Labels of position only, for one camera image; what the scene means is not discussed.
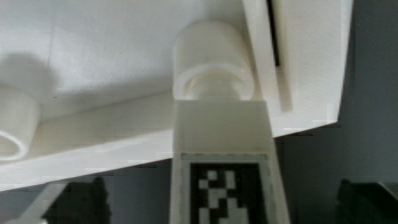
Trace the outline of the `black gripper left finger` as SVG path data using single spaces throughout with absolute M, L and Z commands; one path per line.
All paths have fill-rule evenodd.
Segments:
M 71 182 L 43 214 L 48 224 L 110 224 L 105 180 Z

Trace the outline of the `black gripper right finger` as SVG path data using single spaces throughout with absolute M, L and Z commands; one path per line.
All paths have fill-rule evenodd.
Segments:
M 336 224 L 398 224 L 398 182 L 341 180 Z

